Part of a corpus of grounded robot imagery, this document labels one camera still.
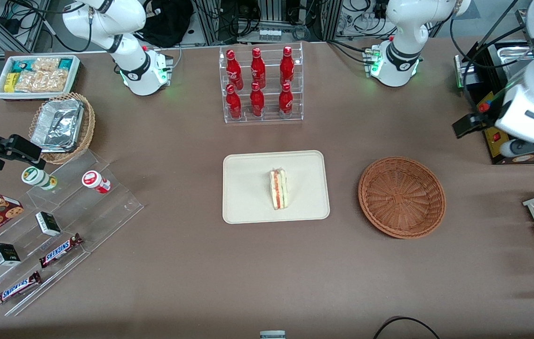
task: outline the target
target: clear acrylic shelf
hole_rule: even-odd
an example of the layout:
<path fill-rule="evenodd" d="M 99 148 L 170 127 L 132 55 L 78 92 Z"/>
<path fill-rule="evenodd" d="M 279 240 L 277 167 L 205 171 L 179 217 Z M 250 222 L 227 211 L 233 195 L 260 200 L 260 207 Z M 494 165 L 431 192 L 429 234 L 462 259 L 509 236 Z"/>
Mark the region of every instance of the clear acrylic shelf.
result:
<path fill-rule="evenodd" d="M 96 170 L 110 180 L 112 187 L 108 193 L 100 194 L 82 186 L 80 178 L 88 170 Z M 43 281 L 1 305 L 0 313 L 5 315 L 22 312 L 143 208 L 110 172 L 108 163 L 90 150 L 78 154 L 52 175 L 58 178 L 58 185 L 51 191 L 30 189 L 18 199 L 24 212 L 0 229 L 0 242 L 14 245 L 22 261 L 13 267 L 0 266 L 0 293 L 35 271 L 39 271 Z M 54 215 L 62 230 L 59 236 L 41 233 L 35 219 L 41 210 Z M 84 242 L 41 268 L 39 259 L 76 233 Z"/>
<path fill-rule="evenodd" d="M 291 93 L 294 96 L 292 101 L 292 114 L 290 118 L 283 119 L 279 115 L 279 94 L 281 93 L 281 84 L 279 81 L 279 63 L 283 57 L 284 46 L 292 47 L 292 59 L 294 60 L 294 79 L 291 82 Z M 223 97 L 223 115 L 226 123 L 229 122 L 287 122 L 303 120 L 303 45 L 301 43 L 287 44 L 266 44 L 259 45 L 261 56 L 265 61 L 265 70 L 267 77 L 267 86 L 262 89 L 265 97 L 265 112 L 262 118 L 256 118 L 252 114 L 250 104 L 250 84 L 252 84 L 252 74 L 250 73 L 250 64 L 252 64 L 252 48 L 255 46 L 229 46 L 219 49 L 219 74 L 221 80 L 221 96 Z M 233 120 L 227 108 L 225 100 L 225 86 L 229 83 L 227 77 L 227 58 L 224 56 L 228 49 L 235 51 L 235 58 L 241 66 L 241 78 L 244 82 L 244 88 L 237 91 L 241 100 L 241 119 Z"/>

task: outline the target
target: brown wicker basket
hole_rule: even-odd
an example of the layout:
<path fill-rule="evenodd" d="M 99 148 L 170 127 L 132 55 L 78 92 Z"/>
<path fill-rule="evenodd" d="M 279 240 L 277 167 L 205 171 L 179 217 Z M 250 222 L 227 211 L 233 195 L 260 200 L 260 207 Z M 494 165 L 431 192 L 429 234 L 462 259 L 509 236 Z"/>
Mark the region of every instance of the brown wicker basket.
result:
<path fill-rule="evenodd" d="M 434 173 L 405 157 L 372 163 L 359 180 L 359 203 L 382 232 L 401 239 L 421 238 L 445 216 L 445 192 Z"/>
<path fill-rule="evenodd" d="M 41 158 L 49 163 L 53 163 L 56 165 L 62 165 L 63 163 L 67 162 L 70 158 L 74 157 L 76 154 L 86 150 L 89 148 L 89 144 L 91 143 L 91 139 L 93 138 L 93 129 L 95 128 L 95 112 L 93 111 L 93 107 L 89 104 L 89 101 L 87 99 L 77 93 L 69 93 L 60 95 L 55 98 L 51 98 L 50 101 L 60 101 L 60 100 L 67 100 L 67 99 L 77 99 L 84 103 L 85 110 L 83 112 L 83 118 L 82 122 L 80 123 L 80 131 L 78 136 L 78 144 L 77 148 L 71 152 L 71 153 L 41 153 Z M 28 138 L 32 137 L 33 131 L 35 131 L 35 126 L 37 126 L 37 119 L 39 118 L 39 113 L 41 112 L 41 107 L 37 110 L 37 114 L 35 114 L 34 118 L 32 119 L 32 124 L 30 128 L 28 129 Z"/>

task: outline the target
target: coca-cola bottle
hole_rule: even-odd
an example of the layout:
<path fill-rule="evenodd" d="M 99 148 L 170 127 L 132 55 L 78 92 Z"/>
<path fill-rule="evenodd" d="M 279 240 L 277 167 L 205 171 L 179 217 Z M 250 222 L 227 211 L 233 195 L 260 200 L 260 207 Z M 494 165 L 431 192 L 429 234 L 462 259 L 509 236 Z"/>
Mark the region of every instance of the coca-cola bottle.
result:
<path fill-rule="evenodd" d="M 294 96 L 290 92 L 290 83 L 284 83 L 281 89 L 282 91 L 279 94 L 279 116 L 287 119 L 292 116 L 292 100 Z"/>
<path fill-rule="evenodd" d="M 250 93 L 250 103 L 252 103 L 252 114 L 256 118 L 261 118 L 265 108 L 265 96 L 261 91 L 260 84 L 257 81 L 252 83 L 252 93 Z"/>
<path fill-rule="evenodd" d="M 294 60 L 292 60 L 292 47 L 284 47 L 284 57 L 279 64 L 279 73 L 280 83 L 283 84 L 287 82 L 292 83 L 294 80 Z"/>
<path fill-rule="evenodd" d="M 261 57 L 261 49 L 252 48 L 252 64 L 250 65 L 252 71 L 252 81 L 256 81 L 261 89 L 267 86 L 267 74 L 265 73 L 265 61 Z"/>
<path fill-rule="evenodd" d="M 225 101 L 227 101 L 227 108 L 230 111 L 231 119 L 239 120 L 241 119 L 241 101 L 239 100 L 239 96 L 235 93 L 235 88 L 232 84 L 227 84 L 225 89 L 227 90 Z"/>
<path fill-rule="evenodd" d="M 241 79 L 239 62 L 235 60 L 235 52 L 229 49 L 225 55 L 227 56 L 227 77 L 237 90 L 241 90 L 244 88 L 244 81 Z"/>

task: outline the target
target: tabletop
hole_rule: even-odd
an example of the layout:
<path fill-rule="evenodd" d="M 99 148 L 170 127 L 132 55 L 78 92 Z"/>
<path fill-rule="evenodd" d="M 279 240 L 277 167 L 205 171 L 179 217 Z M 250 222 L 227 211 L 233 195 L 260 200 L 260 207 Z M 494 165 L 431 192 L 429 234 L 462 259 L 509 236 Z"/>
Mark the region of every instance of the tabletop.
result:
<path fill-rule="evenodd" d="M 534 165 L 494 166 L 479 133 L 455 139 L 469 108 L 450 40 L 428 41 L 401 88 L 366 79 L 325 43 L 303 49 L 305 119 L 276 125 L 224 123 L 218 48 L 183 50 L 172 86 L 148 97 L 123 86 L 108 54 L 80 54 L 91 149 L 146 208 L 20 315 L 0 313 L 0 338 L 353 339 L 395 315 L 442 338 L 534 338 L 534 222 L 521 205 L 534 197 Z M 0 100 L 0 135 L 28 135 L 38 107 Z M 329 217 L 226 224 L 224 158 L 295 150 L 323 153 Z M 396 240 L 361 212 L 359 176 L 386 156 L 440 180 L 447 211 L 430 235 Z M 24 167 L 6 163 L 1 194 L 30 188 Z M 395 335 L 428 338 L 411 324 L 381 338 Z"/>

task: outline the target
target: black backpack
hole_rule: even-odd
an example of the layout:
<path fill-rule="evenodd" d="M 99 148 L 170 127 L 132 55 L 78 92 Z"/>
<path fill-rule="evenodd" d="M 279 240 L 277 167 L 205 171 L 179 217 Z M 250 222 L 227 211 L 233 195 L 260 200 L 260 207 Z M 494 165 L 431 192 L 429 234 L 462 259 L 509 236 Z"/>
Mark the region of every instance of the black backpack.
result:
<path fill-rule="evenodd" d="M 183 40 L 190 25 L 191 0 L 146 0 L 146 25 L 135 36 L 160 48 L 172 47 Z"/>

